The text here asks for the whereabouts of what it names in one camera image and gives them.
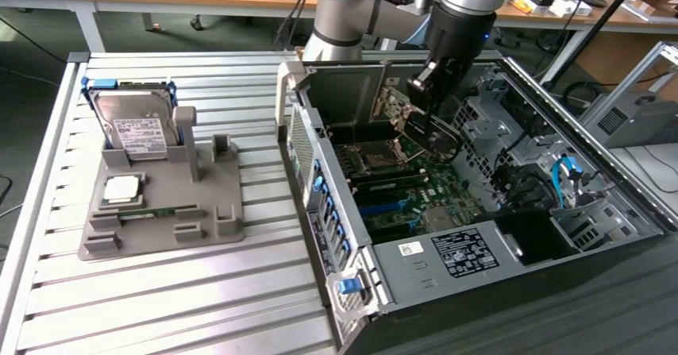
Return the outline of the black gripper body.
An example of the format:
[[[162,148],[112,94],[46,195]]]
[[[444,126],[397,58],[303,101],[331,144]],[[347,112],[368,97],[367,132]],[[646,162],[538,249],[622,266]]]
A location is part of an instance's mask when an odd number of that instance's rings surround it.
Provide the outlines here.
[[[472,60],[491,34],[496,14],[467,14],[435,4],[425,33],[431,60]]]

